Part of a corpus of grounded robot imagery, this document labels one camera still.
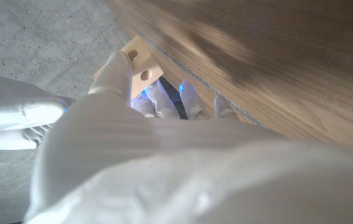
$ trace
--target wooden board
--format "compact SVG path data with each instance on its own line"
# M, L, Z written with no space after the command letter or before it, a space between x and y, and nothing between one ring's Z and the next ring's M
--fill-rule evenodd
M353 150L352 1L108 4L156 60L169 59L160 66L171 84L193 73L270 129Z
M125 47L121 49L131 60L132 88L131 99L134 99L146 87L151 85L163 75L163 70L146 47L139 35L136 35ZM94 80L101 74L103 65L94 73Z

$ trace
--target concrete floor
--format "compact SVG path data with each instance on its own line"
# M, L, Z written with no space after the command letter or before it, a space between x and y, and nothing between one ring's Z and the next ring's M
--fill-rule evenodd
M104 0L0 0L0 76L78 98L128 43ZM36 150L0 151L0 223L22 220Z

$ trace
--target light wooden block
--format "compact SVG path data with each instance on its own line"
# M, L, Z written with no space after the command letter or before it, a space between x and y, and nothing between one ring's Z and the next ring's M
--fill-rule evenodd
M132 64L132 92L134 99L146 87L163 75L163 70L157 64L152 54L140 36L134 37L121 49L131 60ZM103 66L95 72L94 80L101 74Z

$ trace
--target hole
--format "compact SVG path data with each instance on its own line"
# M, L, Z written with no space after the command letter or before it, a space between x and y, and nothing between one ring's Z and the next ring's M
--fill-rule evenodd
M148 80L150 77L152 77L152 72L150 70L146 70L140 74L140 79L142 81Z
M135 58L138 57L138 52L136 50L131 50L130 52L128 52L128 57L129 57L129 60L133 61L135 60Z

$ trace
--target white glove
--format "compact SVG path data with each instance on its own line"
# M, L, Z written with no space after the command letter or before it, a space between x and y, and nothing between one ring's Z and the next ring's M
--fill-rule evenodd
M158 83L132 109L131 76L129 58L113 53L53 125L27 223L353 223L353 155L240 122L220 97L222 119L145 118L153 101L167 110L151 117L176 113L149 97ZM189 119L208 117L186 82L181 98Z
M206 120L210 116L201 97L197 94L194 86L188 81L182 82L179 87L185 112L189 120ZM141 94L131 101L131 107L146 118L175 118L180 115L172 100L168 97L164 87L159 80L148 86ZM229 103L223 96L214 99L216 118L239 119Z
M0 77L0 149L35 149L73 101Z

